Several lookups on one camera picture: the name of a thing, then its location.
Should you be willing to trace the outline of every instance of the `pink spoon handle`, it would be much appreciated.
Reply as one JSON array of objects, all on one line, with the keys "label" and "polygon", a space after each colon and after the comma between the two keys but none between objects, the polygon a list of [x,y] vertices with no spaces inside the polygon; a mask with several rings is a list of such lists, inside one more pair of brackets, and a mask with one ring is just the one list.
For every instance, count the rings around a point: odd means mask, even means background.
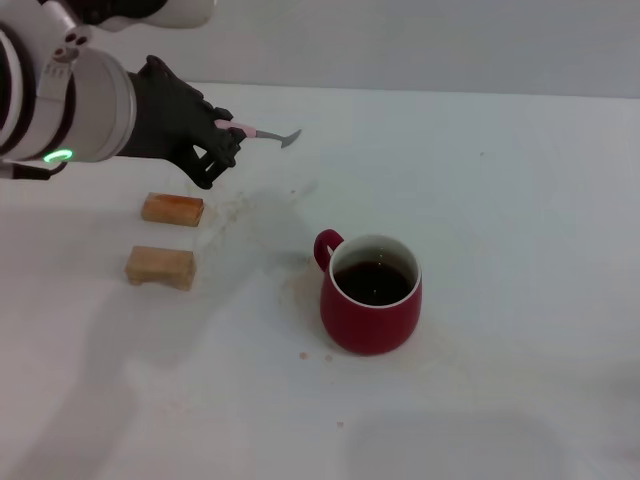
[{"label": "pink spoon handle", "polygon": [[258,133],[258,131],[253,127],[242,125],[241,123],[229,122],[228,120],[216,120],[216,127],[223,130],[228,130],[230,128],[239,128],[247,134],[248,138],[256,138],[256,135]]}]

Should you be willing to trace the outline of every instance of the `red mug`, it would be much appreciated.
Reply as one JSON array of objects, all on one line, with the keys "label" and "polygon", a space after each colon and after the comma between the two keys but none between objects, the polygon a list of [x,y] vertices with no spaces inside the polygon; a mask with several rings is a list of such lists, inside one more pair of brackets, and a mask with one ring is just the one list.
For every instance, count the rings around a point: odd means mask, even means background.
[{"label": "red mug", "polygon": [[[398,348],[413,333],[422,305],[422,272],[404,244],[383,235],[344,239],[334,230],[316,238],[316,262],[324,270],[320,297],[322,323],[345,350],[378,355]],[[402,273],[412,286],[410,293],[389,305],[369,305],[349,297],[336,282],[336,274],[363,262],[384,262]]]}]

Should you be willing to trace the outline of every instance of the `black robotic glove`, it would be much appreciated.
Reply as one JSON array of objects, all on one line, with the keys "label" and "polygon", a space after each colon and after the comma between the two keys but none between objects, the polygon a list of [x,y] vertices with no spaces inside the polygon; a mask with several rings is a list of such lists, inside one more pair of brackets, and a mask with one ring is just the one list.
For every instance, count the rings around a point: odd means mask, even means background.
[{"label": "black robotic glove", "polygon": [[[216,120],[231,120],[229,111],[214,108],[158,57],[148,56],[140,72],[129,73],[129,78],[136,93],[137,116],[131,138],[118,155],[169,160],[205,190],[235,166],[246,135],[240,129],[215,125]],[[199,158],[194,146],[207,153]]]}]

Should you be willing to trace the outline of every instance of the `green indicator light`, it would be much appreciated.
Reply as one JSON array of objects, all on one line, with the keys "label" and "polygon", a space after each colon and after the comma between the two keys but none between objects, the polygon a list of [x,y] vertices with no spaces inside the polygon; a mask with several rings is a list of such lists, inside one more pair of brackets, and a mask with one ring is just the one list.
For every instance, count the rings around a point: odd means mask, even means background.
[{"label": "green indicator light", "polygon": [[71,157],[73,157],[73,152],[71,150],[56,150],[44,157],[44,161],[47,163],[64,162],[65,160],[69,160]]}]

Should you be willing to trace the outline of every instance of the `metal spoon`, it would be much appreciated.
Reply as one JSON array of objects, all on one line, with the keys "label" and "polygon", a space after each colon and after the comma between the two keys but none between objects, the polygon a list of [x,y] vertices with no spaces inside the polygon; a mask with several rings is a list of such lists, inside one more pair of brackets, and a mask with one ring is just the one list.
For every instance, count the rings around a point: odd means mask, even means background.
[{"label": "metal spoon", "polygon": [[280,146],[280,148],[286,148],[289,145],[291,145],[293,142],[295,142],[298,139],[298,137],[302,133],[302,130],[298,130],[297,132],[292,133],[288,137],[283,137],[282,135],[278,135],[270,132],[264,132],[262,130],[257,130],[254,127],[250,127],[248,125],[229,122],[227,120],[216,120],[216,127],[222,128],[224,130],[227,130],[229,128],[239,128],[247,135],[247,138],[270,138],[273,140],[279,140],[280,142],[282,142],[282,145]]}]

